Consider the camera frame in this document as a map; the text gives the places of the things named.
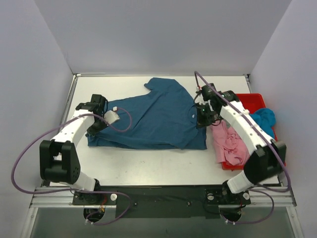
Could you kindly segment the dark blue t shirt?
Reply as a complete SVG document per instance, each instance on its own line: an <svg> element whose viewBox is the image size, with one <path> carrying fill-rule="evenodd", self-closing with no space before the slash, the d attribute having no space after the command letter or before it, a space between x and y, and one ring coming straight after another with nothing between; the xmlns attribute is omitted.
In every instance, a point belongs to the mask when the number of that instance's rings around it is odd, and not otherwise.
<svg viewBox="0 0 317 238"><path fill-rule="evenodd" d="M118 107L119 121L95 136L90 147L137 150L206 150L206 129L197 128L192 96L174 79L152 78L148 94L110 101Z"/></svg>

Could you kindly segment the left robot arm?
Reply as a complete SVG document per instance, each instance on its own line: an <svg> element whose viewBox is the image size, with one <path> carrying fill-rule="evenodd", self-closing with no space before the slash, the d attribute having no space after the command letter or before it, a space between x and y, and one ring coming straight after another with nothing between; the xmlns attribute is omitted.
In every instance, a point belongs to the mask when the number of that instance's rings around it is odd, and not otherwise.
<svg viewBox="0 0 317 238"><path fill-rule="evenodd" d="M39 147L41 178L85 191L84 198L90 204L99 203L102 192L95 188L96 180L81 171L76 146L86 133L95 135L107 127L103 121L107 106L104 96L93 94L89 102L75 108L56 136L42 141Z"/></svg>

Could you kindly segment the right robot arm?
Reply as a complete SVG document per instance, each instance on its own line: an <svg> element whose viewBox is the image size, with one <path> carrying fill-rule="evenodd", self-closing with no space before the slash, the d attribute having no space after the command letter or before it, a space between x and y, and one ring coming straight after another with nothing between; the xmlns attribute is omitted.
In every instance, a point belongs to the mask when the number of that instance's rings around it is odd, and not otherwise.
<svg viewBox="0 0 317 238"><path fill-rule="evenodd" d="M197 86L194 105L197 127L228 122L247 148L249 159L242 171L224 182L221 198L234 202L239 193L282 173L285 169L286 144L276 141L252 119L233 91L216 91L213 85Z"/></svg>

